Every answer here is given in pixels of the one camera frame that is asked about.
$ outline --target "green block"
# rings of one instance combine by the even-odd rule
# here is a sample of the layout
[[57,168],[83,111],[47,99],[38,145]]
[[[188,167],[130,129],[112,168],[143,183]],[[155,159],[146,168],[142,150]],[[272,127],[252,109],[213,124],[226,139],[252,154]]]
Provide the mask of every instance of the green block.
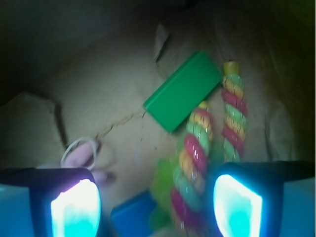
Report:
[[205,52],[193,54],[144,103],[168,132],[173,132],[222,80]]

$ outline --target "pink object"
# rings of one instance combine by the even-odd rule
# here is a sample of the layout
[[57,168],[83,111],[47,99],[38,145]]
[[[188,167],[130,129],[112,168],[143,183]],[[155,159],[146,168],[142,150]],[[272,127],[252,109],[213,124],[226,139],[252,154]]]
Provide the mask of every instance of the pink object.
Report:
[[93,147],[89,142],[83,143],[71,151],[64,160],[64,168],[85,167],[89,159],[93,158]]
[[184,146],[198,171],[202,175],[205,175],[207,171],[207,160],[198,139],[192,134],[187,134],[184,138]]
[[232,146],[238,151],[240,156],[243,156],[244,148],[241,139],[226,125],[223,129],[223,135],[232,144]]
[[211,122],[211,125],[213,127],[213,124],[214,124],[213,116],[207,110],[204,110],[204,109],[201,109],[201,108],[196,108],[193,112],[197,113],[197,114],[200,114],[200,115],[202,115],[204,117],[208,117],[210,122]]
[[171,201],[175,212],[185,226],[199,229],[204,226],[202,213],[192,211],[183,201],[180,193],[175,188],[171,191]]
[[92,172],[94,181],[97,185],[104,184],[107,181],[108,174],[102,170],[93,170]]
[[222,97],[226,103],[231,104],[240,112],[242,112],[243,115],[247,116],[247,113],[248,113],[247,106],[246,106],[246,103],[242,99],[229,93],[226,89],[222,90]]

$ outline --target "glittery rope toy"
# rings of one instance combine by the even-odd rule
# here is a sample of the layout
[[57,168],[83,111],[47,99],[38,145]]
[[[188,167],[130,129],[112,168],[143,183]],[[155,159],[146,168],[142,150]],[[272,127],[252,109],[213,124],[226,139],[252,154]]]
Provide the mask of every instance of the glittery rope toy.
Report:
[[190,115],[184,148],[173,173],[172,216],[176,228],[186,236],[202,236],[206,228],[201,196],[205,189],[212,127],[213,117],[203,101]]
[[227,113],[223,129],[224,160],[239,162],[244,153],[247,107],[238,63],[234,61],[224,63],[224,74],[222,97],[226,103]]

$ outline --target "crumpled paper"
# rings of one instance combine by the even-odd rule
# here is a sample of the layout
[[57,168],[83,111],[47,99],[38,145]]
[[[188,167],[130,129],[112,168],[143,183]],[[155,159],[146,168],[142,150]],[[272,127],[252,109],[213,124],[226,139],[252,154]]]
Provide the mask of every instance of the crumpled paper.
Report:
[[289,112],[280,102],[274,100],[266,109],[266,138],[273,161],[297,160],[295,135]]
[[170,31],[162,23],[159,23],[156,30],[155,46],[154,46],[154,61],[156,62],[163,50],[163,46],[169,38]]

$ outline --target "cyan light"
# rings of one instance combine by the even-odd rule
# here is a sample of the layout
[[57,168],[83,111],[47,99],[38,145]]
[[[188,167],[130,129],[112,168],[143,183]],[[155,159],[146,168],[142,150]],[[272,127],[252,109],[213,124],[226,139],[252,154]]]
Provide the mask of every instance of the cyan light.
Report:
[[224,237],[258,237],[262,197],[231,175],[217,178],[214,186],[214,212]]
[[101,214],[100,193],[88,179],[81,180],[51,202],[54,237],[95,237]]

